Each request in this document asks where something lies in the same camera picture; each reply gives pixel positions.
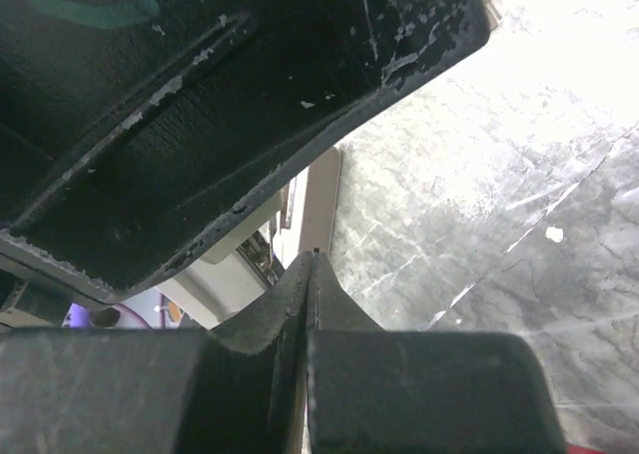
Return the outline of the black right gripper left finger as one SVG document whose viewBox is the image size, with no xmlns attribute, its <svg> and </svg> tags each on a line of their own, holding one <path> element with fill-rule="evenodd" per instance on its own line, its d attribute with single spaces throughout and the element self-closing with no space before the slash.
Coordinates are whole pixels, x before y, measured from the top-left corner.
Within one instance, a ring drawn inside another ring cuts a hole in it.
<svg viewBox="0 0 639 454">
<path fill-rule="evenodd" d="M 4 334 L 2 451 L 284 451 L 312 266 L 300 254 L 275 286 L 211 330 Z"/>
</svg>

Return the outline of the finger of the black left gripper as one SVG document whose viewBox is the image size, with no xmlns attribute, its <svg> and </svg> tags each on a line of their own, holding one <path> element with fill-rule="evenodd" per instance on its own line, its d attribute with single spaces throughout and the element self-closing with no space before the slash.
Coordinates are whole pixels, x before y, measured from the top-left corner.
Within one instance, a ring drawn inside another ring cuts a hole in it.
<svg viewBox="0 0 639 454">
<path fill-rule="evenodd" d="M 483 0 L 1 0 L 5 265 L 159 283 L 489 35 Z"/>
</svg>

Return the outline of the beige green stapler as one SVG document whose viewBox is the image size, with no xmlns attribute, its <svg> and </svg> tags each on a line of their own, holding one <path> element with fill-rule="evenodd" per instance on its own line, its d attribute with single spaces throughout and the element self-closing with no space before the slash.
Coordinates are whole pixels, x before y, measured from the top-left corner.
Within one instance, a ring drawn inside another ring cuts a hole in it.
<svg viewBox="0 0 639 454">
<path fill-rule="evenodd" d="M 206 111 L 212 185 L 186 197 L 172 218 L 204 220 L 207 246 L 157 287 L 159 325 L 215 326 L 301 251 L 329 251 L 336 143 L 488 36 L 480 0 L 320 0 L 262 20 L 224 63 L 228 80 Z"/>
</svg>

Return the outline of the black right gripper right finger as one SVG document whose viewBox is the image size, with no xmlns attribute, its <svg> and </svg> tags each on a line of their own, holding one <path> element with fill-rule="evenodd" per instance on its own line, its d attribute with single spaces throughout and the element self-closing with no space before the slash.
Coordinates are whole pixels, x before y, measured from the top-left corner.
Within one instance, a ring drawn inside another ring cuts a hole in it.
<svg viewBox="0 0 639 454">
<path fill-rule="evenodd" d="M 307 380 L 316 453 L 563 453 L 540 363 L 507 332 L 388 331 L 323 253 L 309 278 Z"/>
</svg>

